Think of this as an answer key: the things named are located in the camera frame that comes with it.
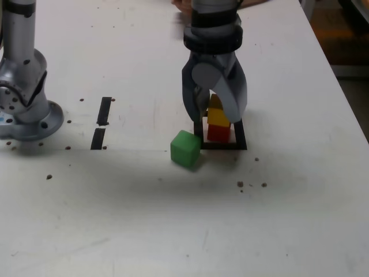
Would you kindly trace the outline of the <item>person's hand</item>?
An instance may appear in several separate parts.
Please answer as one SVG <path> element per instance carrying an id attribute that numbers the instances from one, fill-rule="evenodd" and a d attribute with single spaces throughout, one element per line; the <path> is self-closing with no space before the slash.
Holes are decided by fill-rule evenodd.
<path id="1" fill-rule="evenodd" d="M 191 0 L 172 0 L 171 3 L 184 14 L 190 14 L 192 11 Z"/>

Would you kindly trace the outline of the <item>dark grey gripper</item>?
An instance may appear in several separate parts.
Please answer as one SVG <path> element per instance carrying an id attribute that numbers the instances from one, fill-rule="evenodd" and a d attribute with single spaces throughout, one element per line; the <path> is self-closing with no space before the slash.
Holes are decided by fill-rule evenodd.
<path id="1" fill-rule="evenodd" d="M 238 122 L 247 106 L 247 83 L 235 53 L 207 55 L 191 52 L 182 69 L 185 109 L 199 123 L 209 105 L 209 90 L 221 101 L 227 120 Z"/>

